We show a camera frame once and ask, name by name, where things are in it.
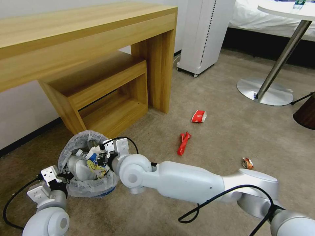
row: bed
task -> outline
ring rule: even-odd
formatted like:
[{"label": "bed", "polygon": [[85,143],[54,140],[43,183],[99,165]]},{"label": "bed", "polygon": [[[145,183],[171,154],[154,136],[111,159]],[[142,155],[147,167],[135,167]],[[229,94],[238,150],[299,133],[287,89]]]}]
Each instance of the bed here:
[{"label": "bed", "polygon": [[[229,27],[291,37],[300,21],[258,10],[258,5],[264,1],[272,0],[236,0]],[[302,39],[315,42],[315,22],[310,25]]]},{"label": "bed", "polygon": [[[236,0],[223,48],[272,60],[279,58],[300,21],[258,10],[258,5],[264,1],[272,0]],[[306,54],[315,55],[315,22],[310,25],[287,63],[315,68],[314,60],[307,60]]]}]

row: plastic bag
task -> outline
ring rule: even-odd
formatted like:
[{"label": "plastic bag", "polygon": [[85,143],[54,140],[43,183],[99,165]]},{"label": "plastic bag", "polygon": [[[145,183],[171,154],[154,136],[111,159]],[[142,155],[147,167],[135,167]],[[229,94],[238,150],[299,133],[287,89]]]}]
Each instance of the plastic bag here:
[{"label": "plastic bag", "polygon": [[[62,150],[58,159],[58,169],[61,171],[69,157],[75,154],[79,149],[89,150],[92,147],[90,141],[95,141],[97,144],[107,140],[103,134],[92,130],[86,130],[73,136]],[[102,178],[97,180],[77,181],[74,178],[67,184],[68,194],[73,197],[95,197],[106,195],[114,190],[119,177],[111,170]]]}]

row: white tabletop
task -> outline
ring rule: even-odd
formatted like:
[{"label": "white tabletop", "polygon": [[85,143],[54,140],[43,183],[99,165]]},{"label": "white tabletop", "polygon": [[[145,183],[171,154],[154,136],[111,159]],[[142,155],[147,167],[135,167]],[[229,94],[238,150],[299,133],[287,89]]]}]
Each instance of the white tabletop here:
[{"label": "white tabletop", "polygon": [[260,3],[258,10],[287,18],[315,21],[315,3],[307,2],[301,9],[293,9],[294,3],[268,0]]}]

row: beige carpet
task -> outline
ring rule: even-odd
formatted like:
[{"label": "beige carpet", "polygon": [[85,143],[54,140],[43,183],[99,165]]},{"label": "beige carpet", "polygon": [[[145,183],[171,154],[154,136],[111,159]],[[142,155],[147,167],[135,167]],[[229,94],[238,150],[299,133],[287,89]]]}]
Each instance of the beige carpet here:
[{"label": "beige carpet", "polygon": [[[166,160],[196,165],[226,175],[241,168],[241,158],[249,157],[255,170],[280,181],[280,201],[287,208],[315,218],[315,131],[292,118],[302,105],[272,107],[250,101],[236,89],[244,77],[265,77],[272,61],[222,50],[219,61],[198,78],[177,72],[174,67],[170,112],[154,109],[126,130],[140,153],[153,162]],[[285,65],[277,82],[294,90],[299,98],[315,90],[315,71]],[[192,124],[197,109],[207,111],[203,124]],[[182,157],[176,154],[179,135],[188,131]],[[0,208],[22,185],[41,169],[57,163],[71,138],[65,126],[58,125],[0,159]],[[203,208],[191,224],[177,218],[193,208],[192,203],[160,196],[154,189],[131,195],[119,183],[103,199],[69,197],[68,236],[93,235],[248,235],[259,222],[237,204],[212,203]],[[8,217],[24,225],[35,213],[35,204],[20,194],[9,207]],[[0,221],[0,235],[20,235]],[[270,235],[265,224],[257,235]]]}]

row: wooden desk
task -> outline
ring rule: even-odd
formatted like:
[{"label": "wooden desk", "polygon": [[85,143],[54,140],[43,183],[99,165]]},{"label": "wooden desk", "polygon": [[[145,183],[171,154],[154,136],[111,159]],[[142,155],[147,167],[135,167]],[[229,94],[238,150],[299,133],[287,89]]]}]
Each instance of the wooden desk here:
[{"label": "wooden desk", "polygon": [[132,2],[0,20],[0,92],[51,83],[131,45],[146,59],[149,104],[167,113],[176,21],[177,7]]}]

